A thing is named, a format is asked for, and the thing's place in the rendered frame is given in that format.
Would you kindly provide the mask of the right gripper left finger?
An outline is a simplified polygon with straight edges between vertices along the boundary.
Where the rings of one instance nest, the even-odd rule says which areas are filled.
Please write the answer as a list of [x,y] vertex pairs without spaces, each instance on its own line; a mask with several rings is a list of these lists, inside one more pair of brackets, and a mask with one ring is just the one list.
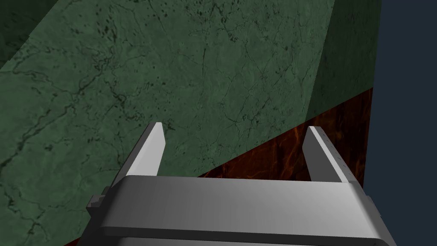
[[149,123],[117,173],[112,186],[129,175],[156,176],[165,145],[162,123]]

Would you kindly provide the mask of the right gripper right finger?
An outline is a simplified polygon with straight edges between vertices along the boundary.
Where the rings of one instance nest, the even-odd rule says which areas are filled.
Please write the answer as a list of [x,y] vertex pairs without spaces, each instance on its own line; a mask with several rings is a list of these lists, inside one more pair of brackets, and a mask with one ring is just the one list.
[[308,127],[302,149],[312,182],[358,182],[320,126]]

